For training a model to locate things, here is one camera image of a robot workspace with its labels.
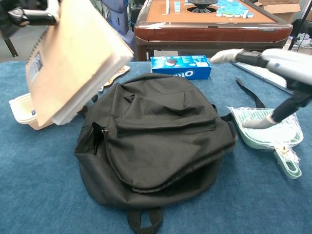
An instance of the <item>spiral notebook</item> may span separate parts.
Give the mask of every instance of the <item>spiral notebook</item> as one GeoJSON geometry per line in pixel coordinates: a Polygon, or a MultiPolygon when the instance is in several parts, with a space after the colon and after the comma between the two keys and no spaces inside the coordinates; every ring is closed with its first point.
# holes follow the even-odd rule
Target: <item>spiral notebook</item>
{"type": "Polygon", "coordinates": [[[133,58],[89,0],[63,0],[60,22],[40,37],[26,65],[39,126],[66,124],[133,58]]]}

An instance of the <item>dustpan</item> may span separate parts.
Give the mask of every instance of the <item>dustpan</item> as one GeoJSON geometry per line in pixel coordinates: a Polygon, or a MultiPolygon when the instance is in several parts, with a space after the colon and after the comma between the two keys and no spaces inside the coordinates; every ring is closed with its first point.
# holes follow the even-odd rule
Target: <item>dustpan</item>
{"type": "Polygon", "coordinates": [[[288,177],[296,179],[301,176],[299,158],[292,149],[303,140],[303,132],[296,114],[268,129],[249,129],[242,127],[243,122],[263,119],[265,116],[271,115],[274,109],[233,107],[229,107],[229,109],[244,142],[249,147],[259,150],[274,150],[278,163],[288,177]]]}

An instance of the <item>white plastic container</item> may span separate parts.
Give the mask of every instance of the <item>white plastic container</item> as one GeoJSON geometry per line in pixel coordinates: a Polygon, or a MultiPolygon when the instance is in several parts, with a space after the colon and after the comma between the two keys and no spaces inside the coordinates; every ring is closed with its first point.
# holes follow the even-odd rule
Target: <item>white plastic container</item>
{"type": "Polygon", "coordinates": [[[49,121],[39,127],[37,122],[37,114],[32,114],[32,111],[34,110],[34,105],[30,93],[10,100],[9,104],[11,106],[14,118],[18,123],[29,124],[35,130],[40,130],[53,124],[52,121],[49,121]]]}

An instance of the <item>blue cookie box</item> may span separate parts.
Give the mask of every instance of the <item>blue cookie box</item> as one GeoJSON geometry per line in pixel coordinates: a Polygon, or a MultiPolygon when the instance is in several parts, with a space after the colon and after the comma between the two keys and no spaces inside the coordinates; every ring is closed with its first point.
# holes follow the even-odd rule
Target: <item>blue cookie box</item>
{"type": "Polygon", "coordinates": [[[206,56],[163,56],[151,57],[151,72],[168,74],[187,79],[209,79],[211,65],[206,56]],[[167,65],[169,59],[175,59],[177,62],[167,65]]]}

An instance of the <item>blue tablecloth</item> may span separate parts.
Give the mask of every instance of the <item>blue tablecloth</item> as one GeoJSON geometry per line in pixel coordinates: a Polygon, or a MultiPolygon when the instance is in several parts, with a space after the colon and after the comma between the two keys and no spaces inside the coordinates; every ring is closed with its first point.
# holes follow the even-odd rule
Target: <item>blue tablecloth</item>
{"type": "MultiPolygon", "coordinates": [[[[150,71],[148,62],[129,63],[118,82],[150,71]]],[[[218,107],[254,107],[235,76],[256,92],[267,107],[290,97],[284,91],[231,64],[215,65],[209,80],[193,83],[218,107]]],[[[0,64],[0,233],[118,234],[132,233],[124,210],[93,201],[82,183],[76,140],[83,123],[35,131],[15,121],[8,101],[28,92],[25,62],[0,64]]],[[[273,153],[246,146],[239,138],[225,156],[215,184],[188,201],[165,207],[162,234],[293,234],[312,230],[312,107],[297,113],[304,140],[295,147],[302,176],[286,177],[273,153]]]]}

